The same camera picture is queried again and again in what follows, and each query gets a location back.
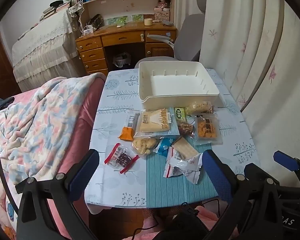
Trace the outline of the orange crab noodle snack packet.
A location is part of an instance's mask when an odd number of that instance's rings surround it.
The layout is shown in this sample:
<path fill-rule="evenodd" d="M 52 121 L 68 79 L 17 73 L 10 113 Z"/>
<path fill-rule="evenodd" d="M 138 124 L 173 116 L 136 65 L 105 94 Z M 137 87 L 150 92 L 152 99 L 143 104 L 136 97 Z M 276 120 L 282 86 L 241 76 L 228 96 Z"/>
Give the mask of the orange crab noodle snack packet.
<path fill-rule="evenodd" d="M 194 120 L 195 145 L 222 144 L 222 136 L 219 129 L 219 120 L 215 114 L 201 113 L 191 116 Z"/>

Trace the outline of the brown cracker packet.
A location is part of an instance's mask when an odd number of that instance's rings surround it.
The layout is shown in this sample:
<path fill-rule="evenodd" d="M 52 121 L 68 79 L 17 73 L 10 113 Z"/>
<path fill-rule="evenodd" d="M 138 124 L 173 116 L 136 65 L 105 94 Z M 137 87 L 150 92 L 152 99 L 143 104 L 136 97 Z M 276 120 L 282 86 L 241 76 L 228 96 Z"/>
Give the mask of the brown cracker packet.
<path fill-rule="evenodd" d="M 183 160 L 189 160 L 199 154 L 199 152 L 183 137 L 176 140 L 172 147 L 179 152 Z"/>

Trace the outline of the white red snack packet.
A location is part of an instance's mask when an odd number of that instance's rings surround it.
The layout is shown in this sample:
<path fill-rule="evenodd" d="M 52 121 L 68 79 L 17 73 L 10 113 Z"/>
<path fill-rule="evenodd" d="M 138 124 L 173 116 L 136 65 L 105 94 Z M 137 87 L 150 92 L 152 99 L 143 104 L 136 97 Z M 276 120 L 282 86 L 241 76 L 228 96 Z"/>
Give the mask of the white red snack packet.
<path fill-rule="evenodd" d="M 188 160 L 183 160 L 181 154 L 173 147 L 170 147 L 168 149 L 163 177 L 170 178 L 183 175 L 192 184 L 197 184 L 202 164 L 201 153 Z"/>

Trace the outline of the red edged dark plum packet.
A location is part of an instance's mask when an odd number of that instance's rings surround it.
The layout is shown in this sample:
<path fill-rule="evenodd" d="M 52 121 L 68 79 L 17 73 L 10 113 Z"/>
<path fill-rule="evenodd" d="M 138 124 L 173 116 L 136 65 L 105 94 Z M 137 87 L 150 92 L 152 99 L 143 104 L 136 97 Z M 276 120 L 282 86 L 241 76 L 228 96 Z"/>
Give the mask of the red edged dark plum packet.
<path fill-rule="evenodd" d="M 128 172 L 135 162 L 139 159 L 139 156 L 133 151 L 126 148 L 121 143 L 116 143 L 110 148 L 110 152 L 104 160 L 106 165 L 110 165 L 120 174 Z"/>

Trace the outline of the blue snowflake snack packet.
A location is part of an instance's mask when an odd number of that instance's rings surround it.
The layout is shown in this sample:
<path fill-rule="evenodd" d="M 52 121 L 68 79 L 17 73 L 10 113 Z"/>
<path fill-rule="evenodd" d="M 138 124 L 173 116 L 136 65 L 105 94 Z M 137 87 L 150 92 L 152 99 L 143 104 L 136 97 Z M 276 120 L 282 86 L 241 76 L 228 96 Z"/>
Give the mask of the blue snowflake snack packet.
<path fill-rule="evenodd" d="M 153 152 L 158 155 L 167 157 L 168 149 L 176 141 L 175 138 L 163 138 L 160 139 L 157 146 L 153 149 Z"/>

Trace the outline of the green candy packet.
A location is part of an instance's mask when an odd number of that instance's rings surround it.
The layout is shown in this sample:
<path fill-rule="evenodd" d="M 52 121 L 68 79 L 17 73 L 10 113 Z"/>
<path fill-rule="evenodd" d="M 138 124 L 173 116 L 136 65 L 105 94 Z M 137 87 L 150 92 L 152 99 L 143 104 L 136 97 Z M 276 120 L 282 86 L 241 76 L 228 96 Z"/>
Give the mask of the green candy packet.
<path fill-rule="evenodd" d="M 186 114 L 185 114 L 185 108 L 183 107 L 175 107 L 175 118 L 177 121 L 185 122 L 186 121 Z"/>

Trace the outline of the orange grey snack bar packet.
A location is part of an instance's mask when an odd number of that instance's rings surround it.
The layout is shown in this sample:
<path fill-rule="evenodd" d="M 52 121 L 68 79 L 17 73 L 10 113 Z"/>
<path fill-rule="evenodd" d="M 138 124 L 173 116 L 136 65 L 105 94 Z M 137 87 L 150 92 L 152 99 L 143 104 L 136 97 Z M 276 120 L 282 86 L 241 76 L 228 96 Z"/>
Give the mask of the orange grey snack bar packet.
<path fill-rule="evenodd" d="M 121 130 L 121 134 L 119 135 L 119 139 L 124 141 L 133 141 L 137 122 L 138 122 L 138 113 L 129 114 L 125 120 L 125 124 Z"/>

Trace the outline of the pale crumbly cookie packet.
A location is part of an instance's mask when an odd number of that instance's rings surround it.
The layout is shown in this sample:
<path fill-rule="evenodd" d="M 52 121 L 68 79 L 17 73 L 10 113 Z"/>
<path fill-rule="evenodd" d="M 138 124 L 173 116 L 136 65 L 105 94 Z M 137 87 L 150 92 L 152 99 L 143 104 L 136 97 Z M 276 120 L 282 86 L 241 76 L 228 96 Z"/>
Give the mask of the pale crumbly cookie packet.
<path fill-rule="evenodd" d="M 150 137 L 136 138 L 132 141 L 132 148 L 137 155 L 144 157 L 152 153 L 158 142 Z"/>

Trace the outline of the large beige cake packet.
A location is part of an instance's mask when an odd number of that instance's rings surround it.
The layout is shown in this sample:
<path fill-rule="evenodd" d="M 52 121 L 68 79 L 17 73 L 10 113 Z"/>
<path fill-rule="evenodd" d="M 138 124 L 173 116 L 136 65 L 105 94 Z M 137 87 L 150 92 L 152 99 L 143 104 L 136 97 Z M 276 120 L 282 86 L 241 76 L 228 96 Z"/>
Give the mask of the large beige cake packet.
<path fill-rule="evenodd" d="M 172 107 L 140 112 L 134 138 L 178 138 L 179 135 L 178 124 Z"/>

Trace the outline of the mixed nuts clear packet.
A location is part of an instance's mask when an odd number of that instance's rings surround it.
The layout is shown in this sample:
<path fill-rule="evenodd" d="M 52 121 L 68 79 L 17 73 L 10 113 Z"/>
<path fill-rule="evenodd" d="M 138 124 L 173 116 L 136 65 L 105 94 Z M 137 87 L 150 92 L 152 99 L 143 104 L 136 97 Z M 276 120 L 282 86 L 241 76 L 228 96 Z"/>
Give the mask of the mixed nuts clear packet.
<path fill-rule="evenodd" d="M 181 136 L 193 137 L 194 136 L 194 126 L 185 121 L 178 122 L 178 129 Z"/>

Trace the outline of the floral pastel blanket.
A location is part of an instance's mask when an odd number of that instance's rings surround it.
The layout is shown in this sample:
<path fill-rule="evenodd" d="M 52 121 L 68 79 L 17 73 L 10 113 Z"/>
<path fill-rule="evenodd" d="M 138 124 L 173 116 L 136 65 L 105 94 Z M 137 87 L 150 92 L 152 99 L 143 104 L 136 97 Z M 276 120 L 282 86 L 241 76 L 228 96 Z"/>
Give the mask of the floral pastel blanket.
<path fill-rule="evenodd" d="M 0 229 L 16 239 L 15 186 L 34 177 L 50 180 L 66 173 L 89 150 L 93 124 L 106 76 L 56 77 L 41 87 L 18 94 L 0 110 L 0 161 L 8 184 L 0 179 Z"/>

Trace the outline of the white floral curtain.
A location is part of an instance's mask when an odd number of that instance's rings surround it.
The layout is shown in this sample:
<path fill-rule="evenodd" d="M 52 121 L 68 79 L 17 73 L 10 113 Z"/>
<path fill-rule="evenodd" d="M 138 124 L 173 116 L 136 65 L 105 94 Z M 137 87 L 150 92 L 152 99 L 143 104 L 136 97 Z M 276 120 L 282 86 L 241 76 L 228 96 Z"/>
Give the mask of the white floral curtain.
<path fill-rule="evenodd" d="M 221 78 L 243 114 L 261 167 L 299 186 L 275 163 L 300 158 L 300 19 L 286 0 L 174 0 L 174 21 L 202 10 L 199 60 Z"/>

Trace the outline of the white plastic storage bin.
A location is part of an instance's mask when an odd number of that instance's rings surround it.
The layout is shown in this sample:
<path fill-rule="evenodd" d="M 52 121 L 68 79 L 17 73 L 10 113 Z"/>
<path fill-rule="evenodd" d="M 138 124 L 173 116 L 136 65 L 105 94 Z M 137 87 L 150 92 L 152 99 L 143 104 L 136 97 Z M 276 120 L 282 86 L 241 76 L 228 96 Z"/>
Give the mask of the white plastic storage bin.
<path fill-rule="evenodd" d="M 145 61 L 139 64 L 139 98 L 145 110 L 214 102 L 219 89 L 207 69 L 192 61 Z"/>

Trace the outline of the grey office chair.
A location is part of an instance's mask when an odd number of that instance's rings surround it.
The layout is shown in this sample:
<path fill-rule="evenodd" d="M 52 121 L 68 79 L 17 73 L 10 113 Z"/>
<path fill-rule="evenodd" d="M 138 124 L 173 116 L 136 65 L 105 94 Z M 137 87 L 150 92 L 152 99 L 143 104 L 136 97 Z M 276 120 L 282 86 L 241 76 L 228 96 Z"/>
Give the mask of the grey office chair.
<path fill-rule="evenodd" d="M 146 61 L 199 61 L 205 21 L 206 0 L 197 0 L 201 14 L 193 14 L 185 18 L 182 28 L 174 43 L 163 35 L 147 34 L 146 37 L 163 42 L 173 49 L 174 56 L 150 56 L 141 59 L 135 66 Z"/>

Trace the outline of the doll on desk shelf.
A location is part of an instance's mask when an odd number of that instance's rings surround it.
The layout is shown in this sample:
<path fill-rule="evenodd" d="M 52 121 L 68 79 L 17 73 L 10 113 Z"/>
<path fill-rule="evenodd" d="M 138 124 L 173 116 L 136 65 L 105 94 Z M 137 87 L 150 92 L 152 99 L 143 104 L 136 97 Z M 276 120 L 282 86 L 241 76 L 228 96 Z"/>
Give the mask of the doll on desk shelf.
<path fill-rule="evenodd" d="M 158 0 L 158 5 L 154 8 L 154 11 L 169 11 L 171 0 Z"/>

